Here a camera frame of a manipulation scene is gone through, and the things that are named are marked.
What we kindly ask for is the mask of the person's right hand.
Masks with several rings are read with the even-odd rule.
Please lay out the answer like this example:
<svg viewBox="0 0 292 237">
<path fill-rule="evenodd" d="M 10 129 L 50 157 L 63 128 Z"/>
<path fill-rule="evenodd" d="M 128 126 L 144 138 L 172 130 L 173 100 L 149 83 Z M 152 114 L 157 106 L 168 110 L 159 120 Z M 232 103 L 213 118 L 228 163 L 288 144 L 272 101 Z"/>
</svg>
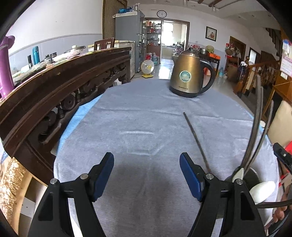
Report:
<svg viewBox="0 0 292 237">
<path fill-rule="evenodd" d="M 282 195 L 281 201 L 286 201 L 287 199 L 291 199 L 291 184 L 287 186 L 284 194 Z M 285 211 L 287 210 L 287 206 L 278 207 L 273 214 L 273 222 L 276 223 L 279 220 L 283 220 L 285 217 Z"/>
</svg>

